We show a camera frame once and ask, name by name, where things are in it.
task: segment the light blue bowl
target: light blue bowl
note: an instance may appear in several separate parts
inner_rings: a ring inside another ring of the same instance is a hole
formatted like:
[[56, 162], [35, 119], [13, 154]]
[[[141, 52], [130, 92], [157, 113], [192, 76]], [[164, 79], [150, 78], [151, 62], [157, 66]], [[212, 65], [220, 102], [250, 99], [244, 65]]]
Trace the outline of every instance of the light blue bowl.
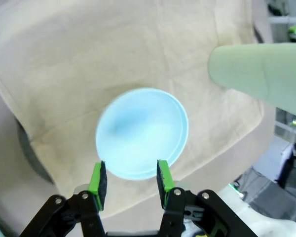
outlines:
[[156, 175], [158, 159], [171, 166], [187, 140], [188, 119], [171, 94], [153, 88], [128, 91], [103, 112], [96, 130], [98, 156], [114, 175], [144, 180]]

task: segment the tan towel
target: tan towel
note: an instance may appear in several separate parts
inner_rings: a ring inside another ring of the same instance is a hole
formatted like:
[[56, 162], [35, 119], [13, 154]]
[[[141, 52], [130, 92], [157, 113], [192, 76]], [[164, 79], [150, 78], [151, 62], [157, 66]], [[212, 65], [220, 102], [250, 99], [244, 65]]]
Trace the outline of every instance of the tan towel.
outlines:
[[[216, 46], [252, 42], [249, 0], [16, 1], [0, 13], [0, 92], [70, 197], [99, 161], [94, 135], [107, 104], [133, 88], [168, 91], [189, 117], [188, 142], [171, 167], [182, 179], [261, 121], [259, 101], [213, 84], [207, 71]], [[156, 192], [155, 178], [108, 173], [103, 215]]]

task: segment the screw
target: screw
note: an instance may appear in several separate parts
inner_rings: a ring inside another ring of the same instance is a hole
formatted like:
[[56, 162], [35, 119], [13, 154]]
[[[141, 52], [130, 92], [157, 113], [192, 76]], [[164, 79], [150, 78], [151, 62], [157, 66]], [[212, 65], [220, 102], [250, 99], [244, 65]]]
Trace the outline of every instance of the screw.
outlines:
[[61, 198], [59, 198], [59, 197], [56, 198], [56, 200], [55, 200], [55, 203], [56, 203], [56, 204], [60, 204], [61, 202], [62, 202]]
[[174, 189], [174, 194], [177, 196], [181, 195], [180, 189]]
[[202, 197], [204, 199], [209, 199], [209, 194], [208, 193], [202, 193]]
[[88, 197], [89, 197], [89, 195], [87, 193], [82, 194], [83, 199], [87, 199]]

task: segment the white plastic part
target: white plastic part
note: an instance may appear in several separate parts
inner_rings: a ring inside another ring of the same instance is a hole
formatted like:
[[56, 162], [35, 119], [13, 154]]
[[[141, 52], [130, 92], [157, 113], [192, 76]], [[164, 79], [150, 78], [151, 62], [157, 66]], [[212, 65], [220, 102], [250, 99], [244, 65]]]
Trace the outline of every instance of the white plastic part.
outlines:
[[296, 222], [257, 213], [229, 185], [218, 195], [258, 237], [296, 237]]
[[269, 20], [271, 24], [296, 24], [296, 17], [290, 16], [271, 16]]

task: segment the green cup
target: green cup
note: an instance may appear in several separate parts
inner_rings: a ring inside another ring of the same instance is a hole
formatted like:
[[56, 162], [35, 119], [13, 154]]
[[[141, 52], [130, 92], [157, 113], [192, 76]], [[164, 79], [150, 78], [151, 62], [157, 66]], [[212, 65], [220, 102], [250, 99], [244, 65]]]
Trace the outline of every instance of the green cup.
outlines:
[[216, 84], [296, 115], [296, 43], [220, 46], [208, 68]]

